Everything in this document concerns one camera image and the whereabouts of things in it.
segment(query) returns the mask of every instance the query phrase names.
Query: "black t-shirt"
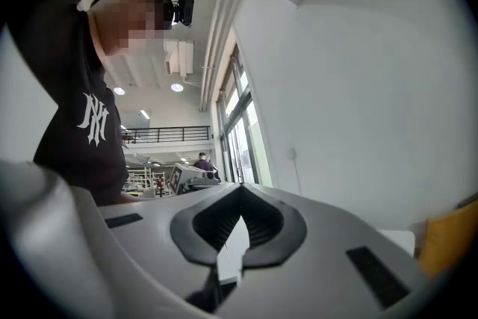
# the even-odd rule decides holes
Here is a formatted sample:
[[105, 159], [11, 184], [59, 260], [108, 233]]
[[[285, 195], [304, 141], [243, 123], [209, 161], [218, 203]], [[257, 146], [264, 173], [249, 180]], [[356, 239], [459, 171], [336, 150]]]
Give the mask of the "black t-shirt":
[[98, 205], [115, 203], [128, 178], [120, 116], [80, 0], [23, 0], [10, 32], [58, 110], [34, 162], [88, 189]]

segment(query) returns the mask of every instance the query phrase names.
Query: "white wall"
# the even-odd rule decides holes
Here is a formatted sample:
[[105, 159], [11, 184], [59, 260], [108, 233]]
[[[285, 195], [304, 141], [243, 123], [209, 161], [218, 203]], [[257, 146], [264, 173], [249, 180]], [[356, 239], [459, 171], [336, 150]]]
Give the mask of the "white wall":
[[459, 0], [243, 0], [235, 33], [274, 185], [406, 229], [478, 189]]
[[148, 111], [151, 128], [170, 126], [209, 126], [209, 113], [199, 112], [199, 88], [185, 85], [184, 92], [156, 88], [132, 88], [124, 96], [116, 96], [119, 113]]

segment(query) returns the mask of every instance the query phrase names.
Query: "black slot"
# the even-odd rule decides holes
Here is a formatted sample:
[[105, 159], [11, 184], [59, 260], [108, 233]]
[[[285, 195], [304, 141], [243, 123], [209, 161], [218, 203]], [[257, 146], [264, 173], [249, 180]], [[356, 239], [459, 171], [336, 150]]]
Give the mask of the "black slot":
[[383, 309], [394, 305], [409, 294], [408, 288], [368, 247], [347, 250], [346, 254]]
[[109, 227], [110, 229], [113, 229], [118, 226], [124, 226], [128, 225], [130, 223], [136, 222], [137, 220], [142, 220], [143, 217], [141, 217], [138, 213], [133, 213], [133, 214], [127, 214], [127, 215], [122, 215], [120, 217], [113, 217], [113, 218], [106, 218], [106, 226]]

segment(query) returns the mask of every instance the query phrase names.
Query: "white printed logo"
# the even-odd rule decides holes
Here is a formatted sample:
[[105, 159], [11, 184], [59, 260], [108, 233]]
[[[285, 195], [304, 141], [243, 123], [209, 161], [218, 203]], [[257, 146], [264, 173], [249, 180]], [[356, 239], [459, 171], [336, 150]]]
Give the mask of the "white printed logo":
[[90, 134], [88, 135], [88, 143], [91, 143], [91, 140], [94, 138], [96, 146], [99, 144], [99, 136], [101, 135], [103, 140], [105, 138], [105, 125], [106, 125], [106, 116], [109, 115], [108, 110], [101, 101], [98, 101], [95, 95], [87, 95], [87, 107], [84, 110], [84, 119], [83, 122], [78, 125], [79, 128], [87, 128], [90, 126]]

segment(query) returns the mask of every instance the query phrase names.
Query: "railing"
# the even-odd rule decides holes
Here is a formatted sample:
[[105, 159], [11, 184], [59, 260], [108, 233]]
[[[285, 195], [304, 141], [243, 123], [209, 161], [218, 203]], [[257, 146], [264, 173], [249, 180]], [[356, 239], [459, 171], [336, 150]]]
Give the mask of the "railing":
[[172, 143], [176, 141], [209, 140], [209, 126], [175, 128], [122, 129], [125, 143]]

